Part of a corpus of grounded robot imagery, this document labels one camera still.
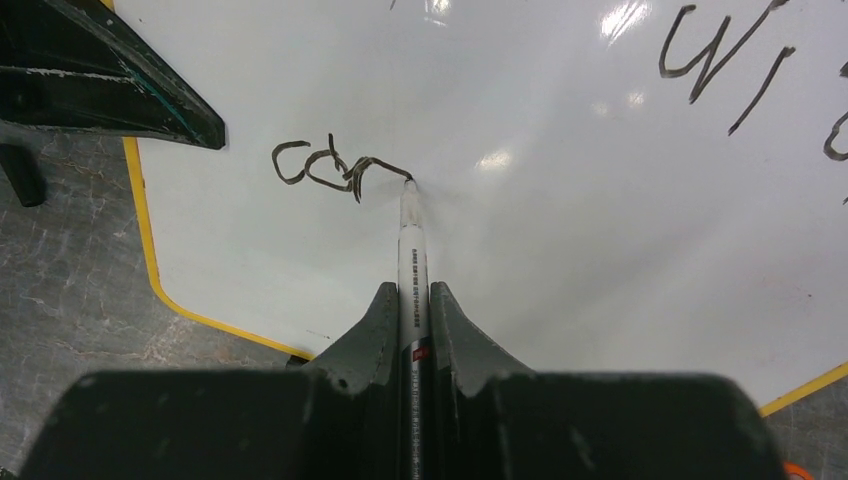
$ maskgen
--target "gray floor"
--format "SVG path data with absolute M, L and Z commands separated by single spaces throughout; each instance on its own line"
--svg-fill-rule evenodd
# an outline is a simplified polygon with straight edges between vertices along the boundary
M 184 319 L 148 283 L 121 142 L 0 126 L 39 155 L 47 203 L 0 175 L 0 466 L 18 471 L 51 406 L 91 370 L 283 368 L 288 355 Z M 848 379 L 768 418 L 784 457 L 848 479 Z

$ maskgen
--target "yellow edge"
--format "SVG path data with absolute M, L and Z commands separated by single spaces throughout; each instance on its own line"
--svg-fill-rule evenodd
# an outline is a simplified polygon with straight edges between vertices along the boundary
M 156 296 L 159 297 L 165 305 L 171 307 L 171 309 L 175 312 L 204 325 L 209 325 L 210 327 L 232 333 L 233 335 L 238 335 L 239 337 L 246 338 L 256 343 L 261 343 L 262 345 L 282 350 L 290 355 L 312 360 L 314 355 L 311 353 L 289 347 L 288 345 L 283 345 L 282 343 L 277 343 L 265 337 L 260 337 L 259 335 L 254 335 L 250 332 L 232 327 L 225 323 L 217 322 L 211 318 L 206 318 L 202 315 L 192 313 L 177 305 L 170 297 L 168 297 L 168 294 L 166 294 L 165 290 L 162 289 L 162 284 L 159 280 L 159 266 L 156 264 L 156 253 L 153 250 L 153 231 L 150 228 L 150 215 L 147 210 L 147 197 L 144 193 L 144 177 L 141 173 L 141 159 L 138 154 L 138 142 L 135 138 L 124 138 L 124 152 L 127 156 L 127 167 L 130 171 L 130 184 L 132 185 L 133 200 L 135 200 L 135 209 L 138 213 L 138 228 L 141 231 L 141 245 L 144 249 L 144 263 L 147 264 L 147 276 L 150 278 L 150 286 L 153 287 L 153 291 L 156 293 Z
M 842 365 L 834 368 L 833 370 L 825 373 L 824 375 L 812 380 L 810 382 L 801 385 L 800 387 L 792 390 L 782 397 L 778 397 L 777 400 L 767 404 L 763 408 L 760 409 L 760 414 L 763 416 L 771 415 L 772 413 L 780 410 L 781 408 L 797 402 L 807 395 L 814 393 L 822 388 L 830 385 L 831 383 L 842 379 L 843 377 L 848 376 L 848 363 L 843 363 Z
M 113 0 L 101 1 L 107 7 L 113 10 L 115 9 Z M 180 315 L 198 321 L 204 325 L 209 325 L 210 327 L 232 333 L 233 335 L 238 335 L 239 337 L 246 338 L 271 348 L 276 348 L 277 350 L 281 350 L 288 354 L 311 360 L 314 356 L 310 353 L 283 345 L 282 343 L 277 343 L 273 340 L 254 335 L 235 327 L 231 327 L 221 322 L 216 322 L 215 320 L 197 315 L 196 313 L 189 312 L 174 303 L 174 301 L 168 297 L 165 291 L 162 290 L 162 284 L 159 282 L 159 267 L 156 265 L 156 255 L 153 252 L 153 232 L 150 228 L 150 217 L 147 211 L 147 197 L 144 194 L 144 178 L 141 175 L 141 159 L 138 155 L 138 142 L 135 138 L 124 138 L 124 151 L 127 155 L 127 166 L 130 170 L 130 183 L 132 184 L 135 209 L 138 212 L 138 227 L 141 231 L 141 244 L 144 247 L 144 261 L 147 264 L 147 274 L 148 277 L 150 277 L 150 286 L 153 287 L 153 291 L 156 292 L 156 296 L 158 296 L 165 305 L 171 307 L 171 309 Z M 770 415 L 791 403 L 797 402 L 813 392 L 821 390 L 845 376 L 848 376 L 848 363 L 844 363 L 815 380 L 792 390 L 786 395 L 778 397 L 777 400 L 761 408 L 760 413 L 763 416 Z

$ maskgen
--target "orange object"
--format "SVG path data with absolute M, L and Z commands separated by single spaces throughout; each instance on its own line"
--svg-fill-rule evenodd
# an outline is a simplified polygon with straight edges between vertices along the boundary
M 814 480 L 812 475 L 810 475 L 806 470 L 799 467 L 798 465 L 795 465 L 794 463 L 786 462 L 783 464 L 783 468 L 786 469 L 786 474 L 790 475 L 790 478 L 791 475 L 797 475 L 803 478 L 804 480 Z

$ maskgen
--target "red label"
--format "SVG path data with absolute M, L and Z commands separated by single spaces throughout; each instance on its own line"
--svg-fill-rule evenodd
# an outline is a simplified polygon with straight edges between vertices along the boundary
M 418 360 L 425 359 L 430 356 L 430 347 L 421 347 L 416 348 L 412 351 L 412 361 L 417 362 Z

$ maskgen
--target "white surface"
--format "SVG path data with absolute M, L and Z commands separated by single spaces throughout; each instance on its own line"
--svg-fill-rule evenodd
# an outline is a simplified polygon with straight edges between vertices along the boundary
M 373 167 L 357 205 L 274 173 L 276 144 L 332 132 L 348 164 L 412 172 L 431 280 L 534 368 L 719 372 L 763 404 L 848 360 L 848 165 L 822 153 L 848 110 L 843 2 L 773 12 L 693 105 L 700 66 L 657 67 L 682 1 L 116 4 L 227 123 L 220 152 L 139 141 L 190 311 L 317 353 L 395 279 L 402 177 Z M 699 4 L 669 66 L 731 15 L 715 65 L 767 4 Z

